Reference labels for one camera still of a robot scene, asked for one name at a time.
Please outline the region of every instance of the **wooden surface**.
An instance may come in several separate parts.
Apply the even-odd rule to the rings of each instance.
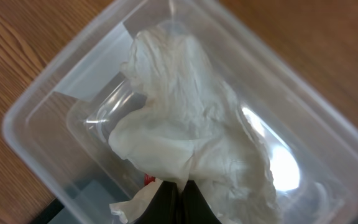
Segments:
[[[358,127],[358,0],[222,0]],[[53,195],[6,146],[14,100],[110,0],[0,0],[0,223],[27,223]]]

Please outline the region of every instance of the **clear plastic bin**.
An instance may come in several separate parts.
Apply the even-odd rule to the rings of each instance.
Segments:
[[[134,36],[164,23],[194,35],[268,142],[283,223],[347,223],[358,215],[358,130],[216,1],[117,0],[73,40],[9,110],[6,141],[82,223],[111,223],[97,185],[128,200],[144,174],[107,144],[144,105],[119,73]]]

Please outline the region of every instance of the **red object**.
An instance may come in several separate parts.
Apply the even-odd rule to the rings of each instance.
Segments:
[[[148,185],[151,182],[155,181],[155,177],[145,174],[144,175],[144,185]]]

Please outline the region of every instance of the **plastic container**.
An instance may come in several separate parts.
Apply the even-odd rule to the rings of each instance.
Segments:
[[[104,189],[109,203],[143,187],[144,174],[106,139],[144,104],[119,64],[136,33],[157,24],[194,35],[237,92],[244,116],[268,142],[283,223],[358,216],[358,130],[243,24],[215,1],[117,0],[56,56],[3,124],[9,145],[80,222],[113,220],[106,200],[86,186]]]

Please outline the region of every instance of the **wooden table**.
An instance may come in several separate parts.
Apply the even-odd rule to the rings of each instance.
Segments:
[[[0,223],[53,195],[6,146],[4,113],[111,0],[0,0]],[[358,127],[358,0],[221,0]]]

